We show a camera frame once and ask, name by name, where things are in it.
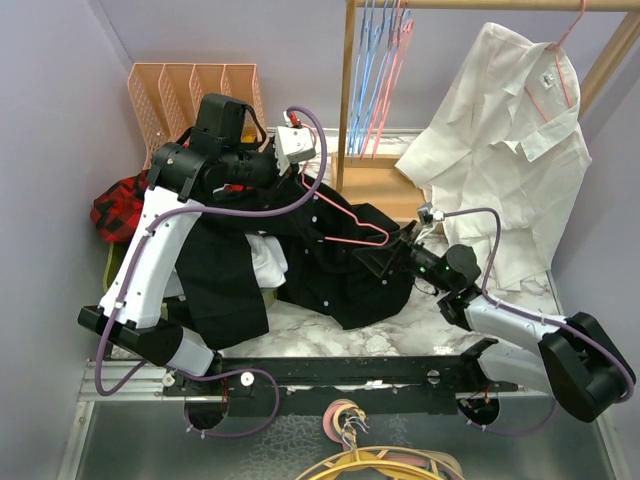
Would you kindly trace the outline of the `black button shirt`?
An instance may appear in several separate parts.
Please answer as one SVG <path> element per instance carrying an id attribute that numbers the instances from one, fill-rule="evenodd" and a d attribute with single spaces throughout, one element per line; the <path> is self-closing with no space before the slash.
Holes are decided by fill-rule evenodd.
<path id="1" fill-rule="evenodd" d="M 286 215 L 242 218 L 202 215 L 220 232 L 264 232 L 279 240 L 288 263 L 278 299 L 331 316 L 343 329 L 362 328 L 398 314 L 409 300 L 413 277 L 408 273 L 376 277 L 354 255 L 359 241 L 378 242 L 379 229 L 389 234 L 398 225 L 374 206 L 352 206 L 326 185 L 320 198 Z M 218 350 L 265 335 L 266 308 L 259 297 L 211 297 L 171 300 L 168 320 L 198 333 Z"/>

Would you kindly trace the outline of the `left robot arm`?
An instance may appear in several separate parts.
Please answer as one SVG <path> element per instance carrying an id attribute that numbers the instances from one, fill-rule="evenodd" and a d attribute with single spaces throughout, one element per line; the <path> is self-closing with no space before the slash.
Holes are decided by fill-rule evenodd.
<path id="1" fill-rule="evenodd" d="M 274 155 L 261 152 L 268 137 L 243 141 L 245 101 L 207 94 L 194 126 L 156 150 L 148 173 L 141 218 L 115 280 L 95 306 L 78 315 L 82 327 L 144 360 L 186 373 L 195 392 L 220 385 L 215 354 L 187 327 L 162 320 L 161 304 L 176 260 L 192 227 L 227 184 L 269 188 L 279 174 Z"/>

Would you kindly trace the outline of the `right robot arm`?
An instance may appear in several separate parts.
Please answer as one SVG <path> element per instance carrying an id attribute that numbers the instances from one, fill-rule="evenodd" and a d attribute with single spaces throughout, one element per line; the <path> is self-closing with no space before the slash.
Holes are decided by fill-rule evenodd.
<path id="1" fill-rule="evenodd" d="M 441 293 L 437 305 L 451 325 L 490 336 L 488 346 L 459 367 L 461 383 L 481 391 L 494 380 L 551 395 L 574 418 L 592 422 L 628 400 L 636 377 L 592 315 L 544 315 L 490 295 L 477 280 L 474 251 L 453 245 L 437 255 L 406 226 L 384 246 L 355 256 L 381 279 L 408 273 Z"/>

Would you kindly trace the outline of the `pink hanger bundle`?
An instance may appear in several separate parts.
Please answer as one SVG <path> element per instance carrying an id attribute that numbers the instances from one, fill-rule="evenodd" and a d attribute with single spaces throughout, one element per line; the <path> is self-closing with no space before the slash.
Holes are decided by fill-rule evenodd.
<path id="1" fill-rule="evenodd" d="M 365 151 L 359 154 L 361 158 L 363 158 L 367 152 L 370 152 L 373 158 L 376 157 L 382 133 L 391 110 L 393 93 L 411 42 L 414 21 L 411 18 L 409 2 L 398 2 L 399 7 L 395 17 L 395 27 L 392 36 L 392 50 L 389 54 L 386 71 L 383 74 L 382 83 L 376 97 L 377 102 L 374 107 L 371 125 L 365 137 Z"/>

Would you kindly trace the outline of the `white crumpled shirt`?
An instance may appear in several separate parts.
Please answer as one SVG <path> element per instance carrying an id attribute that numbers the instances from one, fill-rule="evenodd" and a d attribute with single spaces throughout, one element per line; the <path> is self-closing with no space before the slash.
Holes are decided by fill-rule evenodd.
<path id="1" fill-rule="evenodd" d="M 188 236 L 164 295 L 259 297 L 282 286 L 287 271 L 286 256 L 273 236 L 200 229 Z"/>

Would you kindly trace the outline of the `red black plaid shirt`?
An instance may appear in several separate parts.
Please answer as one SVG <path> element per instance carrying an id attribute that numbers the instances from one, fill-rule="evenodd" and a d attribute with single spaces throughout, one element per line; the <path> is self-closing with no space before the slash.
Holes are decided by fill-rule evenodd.
<path id="1" fill-rule="evenodd" d="M 121 179 L 93 202 L 90 219 L 101 238 L 108 243 L 129 243 L 140 221 L 144 196 L 148 187 L 148 169 L 136 176 Z M 191 243 L 212 242 L 231 247 L 246 248 L 246 238 L 238 234 L 225 235 L 208 220 L 193 227 Z"/>

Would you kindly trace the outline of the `white hanging shirt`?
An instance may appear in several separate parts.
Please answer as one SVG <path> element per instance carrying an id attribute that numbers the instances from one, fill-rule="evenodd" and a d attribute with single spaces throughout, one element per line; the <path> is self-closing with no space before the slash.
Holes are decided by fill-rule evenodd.
<path id="1" fill-rule="evenodd" d="M 447 213 L 497 285 L 547 271 L 591 157 L 554 55 L 496 23 L 480 30 L 429 126 L 397 170 Z"/>

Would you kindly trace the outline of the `pink hanger pile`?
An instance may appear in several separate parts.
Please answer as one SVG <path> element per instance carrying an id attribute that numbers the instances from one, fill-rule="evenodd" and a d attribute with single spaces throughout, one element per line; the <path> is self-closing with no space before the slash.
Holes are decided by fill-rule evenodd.
<path id="1" fill-rule="evenodd" d="M 336 479 L 345 473 L 372 470 L 388 479 L 462 479 L 451 455 L 397 446 L 360 446 L 358 434 L 369 430 L 367 415 L 355 402 L 333 401 L 322 417 L 326 436 L 342 451 L 307 469 L 301 478 Z"/>

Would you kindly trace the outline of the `blue hanger bundle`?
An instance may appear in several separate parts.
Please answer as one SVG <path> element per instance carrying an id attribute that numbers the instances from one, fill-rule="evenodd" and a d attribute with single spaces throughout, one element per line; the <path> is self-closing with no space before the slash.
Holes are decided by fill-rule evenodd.
<path id="1" fill-rule="evenodd" d="M 365 151 L 365 137 L 391 53 L 398 1 L 365 1 L 361 19 L 353 93 L 350 100 L 346 153 L 350 160 Z"/>

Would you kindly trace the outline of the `yellow hanger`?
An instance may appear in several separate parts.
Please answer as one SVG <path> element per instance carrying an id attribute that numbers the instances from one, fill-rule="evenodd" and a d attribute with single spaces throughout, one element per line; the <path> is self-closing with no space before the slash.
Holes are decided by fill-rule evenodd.
<path id="1" fill-rule="evenodd" d="M 297 476 L 297 479 L 338 479 L 342 474 L 373 470 L 387 479 L 439 479 L 429 454 L 395 446 L 347 448 Z"/>

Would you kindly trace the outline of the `pink hanger holding shirt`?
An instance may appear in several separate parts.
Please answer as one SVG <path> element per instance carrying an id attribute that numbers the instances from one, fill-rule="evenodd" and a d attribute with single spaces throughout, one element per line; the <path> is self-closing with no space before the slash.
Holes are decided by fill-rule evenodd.
<path id="1" fill-rule="evenodd" d="M 573 29 L 576 27 L 576 25 L 580 22 L 580 20 L 582 19 L 583 15 L 586 12 L 587 1 L 581 0 L 579 4 L 580 4 L 579 13 L 575 17 L 571 25 L 567 28 L 565 33 L 560 37 L 560 39 L 557 42 L 553 44 L 549 44 L 545 48 L 547 52 L 551 52 L 554 55 L 554 61 L 555 61 L 555 66 L 558 73 L 558 79 L 560 81 L 560 86 L 564 94 L 567 107 L 569 109 L 572 109 L 579 104 L 580 93 L 579 93 L 579 87 L 577 85 L 577 80 L 574 79 L 575 70 L 569 67 L 570 62 L 568 60 L 568 57 L 566 56 L 566 53 L 563 50 L 563 47 L 567 38 L 569 37 Z"/>

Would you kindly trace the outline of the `wooden clothes rack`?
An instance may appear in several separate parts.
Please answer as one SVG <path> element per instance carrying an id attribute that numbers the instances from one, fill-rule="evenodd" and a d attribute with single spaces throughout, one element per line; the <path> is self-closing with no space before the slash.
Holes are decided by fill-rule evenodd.
<path id="1" fill-rule="evenodd" d="M 332 187 L 351 203 L 368 202 L 399 223 L 410 222 L 423 194 L 394 169 L 397 154 L 374 157 L 363 154 L 354 161 L 346 159 L 349 102 L 351 98 L 352 61 L 356 10 L 363 1 L 348 1 L 341 81 L 338 152 L 331 160 Z M 584 118 L 600 93 L 639 39 L 639 3 L 627 1 L 410 1 L 413 9 L 521 10 L 623 12 L 625 17 L 612 34 L 581 84 L 579 117 Z"/>

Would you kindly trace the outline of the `peach file organizer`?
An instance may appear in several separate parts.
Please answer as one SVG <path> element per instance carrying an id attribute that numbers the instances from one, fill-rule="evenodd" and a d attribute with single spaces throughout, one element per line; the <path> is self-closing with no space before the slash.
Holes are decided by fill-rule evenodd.
<path id="1" fill-rule="evenodd" d="M 127 86 L 146 147 L 146 169 L 158 148 L 195 123 L 206 94 L 227 95 L 253 107 L 256 116 L 246 117 L 244 141 L 257 139 L 257 127 L 266 125 L 255 64 L 136 63 Z"/>

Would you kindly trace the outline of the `green laundry basket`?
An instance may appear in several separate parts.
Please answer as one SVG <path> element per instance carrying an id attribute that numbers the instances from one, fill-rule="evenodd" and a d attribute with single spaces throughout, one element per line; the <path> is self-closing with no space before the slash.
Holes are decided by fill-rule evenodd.
<path id="1" fill-rule="evenodd" d="M 107 292 L 110 286 L 115 281 L 115 278 L 118 274 L 118 271 L 124 261 L 124 257 L 126 255 L 128 243 L 111 243 L 109 246 L 109 253 L 107 257 L 107 262 L 103 275 L 103 291 Z M 277 299 L 277 290 L 276 289 L 261 289 L 261 294 L 263 297 L 263 302 L 266 309 L 269 309 Z M 171 298 L 177 298 L 179 301 L 185 301 L 186 296 L 184 295 L 184 291 L 178 277 L 177 271 L 175 269 L 172 270 L 167 286 L 165 288 L 164 299 L 162 310 L 166 310 L 166 304 Z"/>

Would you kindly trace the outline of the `black mounting rail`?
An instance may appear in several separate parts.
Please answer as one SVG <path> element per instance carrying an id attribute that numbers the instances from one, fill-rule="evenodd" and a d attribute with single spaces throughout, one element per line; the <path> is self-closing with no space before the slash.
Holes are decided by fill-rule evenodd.
<path id="1" fill-rule="evenodd" d="M 163 389 L 171 400 L 225 402 L 236 417 L 267 417 L 275 402 L 274 385 L 257 369 L 271 374 L 279 388 L 281 415 L 320 415 L 334 400 L 354 401 L 368 414 L 428 413 L 453 415 L 456 400 L 487 389 L 514 392 L 508 382 L 491 382 L 467 354 L 391 357 L 225 358 L 221 371 L 229 379 L 196 382 L 181 375 Z M 249 386 L 242 373 L 254 374 Z"/>

